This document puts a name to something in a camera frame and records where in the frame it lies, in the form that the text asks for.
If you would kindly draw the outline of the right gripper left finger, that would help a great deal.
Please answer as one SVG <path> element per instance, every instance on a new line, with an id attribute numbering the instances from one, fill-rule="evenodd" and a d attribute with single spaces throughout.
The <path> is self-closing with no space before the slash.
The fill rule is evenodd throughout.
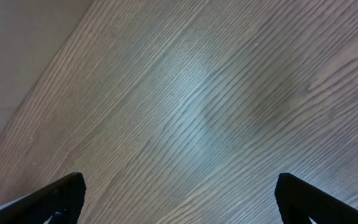
<path id="1" fill-rule="evenodd" d="M 0 206 L 0 223 L 76 224 L 85 202 L 83 174 L 74 172 Z"/>

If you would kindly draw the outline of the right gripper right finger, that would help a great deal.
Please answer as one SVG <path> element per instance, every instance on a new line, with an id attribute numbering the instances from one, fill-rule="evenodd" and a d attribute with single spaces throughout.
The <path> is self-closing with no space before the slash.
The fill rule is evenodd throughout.
<path id="1" fill-rule="evenodd" d="M 290 173 L 281 173 L 275 199 L 284 224 L 358 223 L 358 210 Z"/>

